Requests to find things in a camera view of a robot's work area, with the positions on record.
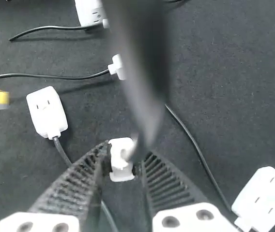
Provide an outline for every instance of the black carpet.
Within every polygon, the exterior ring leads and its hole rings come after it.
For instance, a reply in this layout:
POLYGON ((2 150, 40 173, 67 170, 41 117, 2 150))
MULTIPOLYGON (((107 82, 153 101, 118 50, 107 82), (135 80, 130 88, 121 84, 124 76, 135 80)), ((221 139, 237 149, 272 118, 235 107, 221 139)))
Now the black carpet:
MULTIPOLYGON (((275 0, 191 0, 167 6, 171 38, 171 103, 193 132, 228 201, 252 174, 275 167, 275 0)), ((111 62, 104 33, 41 31, 15 43, 11 36, 44 25, 79 25, 72 0, 0 0, 0 73, 83 75, 111 62)), ((75 161, 96 144, 131 135, 130 112, 116 77, 90 81, 11 78, 0 89, 11 106, 0 111, 0 219, 26 211, 64 170, 52 142, 33 127, 26 95, 53 86, 69 129, 60 141, 75 161)), ((167 115, 157 143, 230 217, 196 153, 167 115)), ((132 218, 139 190, 124 200, 109 185, 104 199, 125 231, 142 231, 132 218)))

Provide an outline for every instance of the white plug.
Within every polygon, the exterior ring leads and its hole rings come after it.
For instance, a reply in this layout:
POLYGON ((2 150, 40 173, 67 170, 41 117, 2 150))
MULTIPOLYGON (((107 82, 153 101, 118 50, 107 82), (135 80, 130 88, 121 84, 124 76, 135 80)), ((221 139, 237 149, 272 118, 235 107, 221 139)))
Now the white plug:
POLYGON ((256 171, 232 205, 239 217, 234 222, 244 232, 268 232, 275 225, 275 169, 256 171))
POLYGON ((111 139, 108 144, 110 148, 110 163, 112 172, 109 173, 110 180, 113 182, 123 182, 134 179, 132 174, 133 164, 124 160, 123 155, 132 151, 134 143, 131 138, 111 139))
POLYGON ((125 80, 126 78, 123 73, 122 58, 120 57, 120 54, 114 55, 112 60, 113 60, 113 63, 107 66, 109 73, 111 75, 114 75, 117 73, 117 76, 120 80, 122 81, 125 80))
POLYGON ((60 97, 52 86, 28 94, 27 103, 35 130, 42 137, 52 140, 68 129, 60 97))
POLYGON ((101 24, 106 18, 100 0, 75 0, 75 6, 81 26, 101 24))

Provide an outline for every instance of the screw hole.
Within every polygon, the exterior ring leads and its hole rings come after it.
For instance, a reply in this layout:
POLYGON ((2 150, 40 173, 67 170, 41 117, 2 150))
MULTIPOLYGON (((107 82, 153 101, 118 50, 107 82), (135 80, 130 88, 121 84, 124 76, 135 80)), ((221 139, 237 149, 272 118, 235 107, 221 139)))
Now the screw hole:
POLYGON ((18 227, 17 232, 29 232, 32 229, 32 226, 32 222, 25 222, 18 227))
POLYGON ((162 220, 162 225, 165 228, 176 228, 179 227, 180 222, 176 217, 167 216, 162 220))
POLYGON ((69 226, 66 223, 59 223, 53 229, 52 232, 68 232, 69 226))
POLYGON ((197 211, 196 215, 197 218, 202 221, 214 219, 214 215, 210 211, 205 209, 197 211))

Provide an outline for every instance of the blurry black cable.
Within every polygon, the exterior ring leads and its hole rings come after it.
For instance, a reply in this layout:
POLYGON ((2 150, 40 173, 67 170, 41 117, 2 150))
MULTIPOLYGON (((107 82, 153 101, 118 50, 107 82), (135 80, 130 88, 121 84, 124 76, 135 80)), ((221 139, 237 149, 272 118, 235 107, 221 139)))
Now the blurry black cable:
POLYGON ((183 0, 163 0, 164 3, 175 3, 183 0))
POLYGON ((19 34, 15 35, 14 37, 10 38, 9 41, 12 42, 12 41, 20 38, 21 36, 28 35, 30 33, 40 31, 40 30, 50 30, 50 29, 53 29, 53 30, 86 30, 86 29, 95 28, 100 25, 102 25, 102 24, 96 24, 96 25, 91 25, 91 26, 78 26, 78 27, 43 26, 43 27, 38 27, 38 28, 32 28, 32 29, 26 30, 22 33, 19 33, 19 34))
MULTIPOLYGON (((61 146, 59 138, 58 137, 54 137, 53 141, 54 141, 56 149, 58 150, 60 156, 64 160, 66 166, 70 167, 72 165, 72 162, 70 161, 69 157, 65 153, 63 147, 61 146)), ((116 226, 115 220, 114 220, 112 214, 110 213, 107 205, 105 204, 105 202, 103 200, 101 201, 101 209, 103 210, 105 216, 107 217, 107 221, 108 221, 109 225, 111 226, 112 231, 113 232, 119 232, 119 230, 118 230, 118 228, 116 226)))
POLYGON ((175 112, 167 105, 165 104, 166 109, 168 110, 168 112, 171 114, 171 116, 174 118, 174 120, 181 126, 181 128, 183 129, 183 131, 186 133, 186 135, 188 136, 188 138, 190 139, 191 143, 193 144, 193 146, 195 147, 195 150, 197 151, 198 157, 202 163, 202 166, 206 172, 206 174, 208 175, 211 183, 213 184, 213 186, 215 187, 218 195, 220 196, 223 204, 225 205, 225 207, 231 212, 231 206, 228 203, 225 195, 223 194, 223 192, 221 191, 218 183, 216 182, 210 168, 209 165, 207 164, 204 155, 202 154, 198 143, 196 142, 195 138, 192 136, 192 134, 190 133, 190 131, 188 130, 188 128, 185 126, 185 124, 181 121, 181 119, 175 114, 175 112))
POLYGON ((69 157, 66 155, 63 147, 61 146, 59 137, 54 137, 53 141, 54 141, 56 149, 58 150, 59 154, 61 155, 61 158, 64 160, 66 166, 70 167, 72 165, 72 162, 70 161, 69 157))
POLYGON ((6 74, 0 74, 0 79, 22 76, 22 77, 33 77, 33 78, 43 78, 43 79, 87 80, 87 79, 93 79, 95 77, 102 76, 107 73, 109 73, 108 69, 92 75, 88 75, 88 76, 56 76, 56 75, 39 75, 39 74, 27 74, 27 73, 6 73, 6 74))

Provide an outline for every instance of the white power strip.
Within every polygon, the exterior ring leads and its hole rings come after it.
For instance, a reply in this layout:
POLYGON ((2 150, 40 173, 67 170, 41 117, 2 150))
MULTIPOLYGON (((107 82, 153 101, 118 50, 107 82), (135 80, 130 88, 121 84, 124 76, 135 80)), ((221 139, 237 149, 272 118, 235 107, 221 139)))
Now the white power strip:
POLYGON ((100 0, 75 0, 75 6, 81 26, 101 24, 106 18, 100 0))
POLYGON ((244 232, 268 232, 275 225, 275 169, 260 168, 232 205, 239 217, 235 225, 244 232))

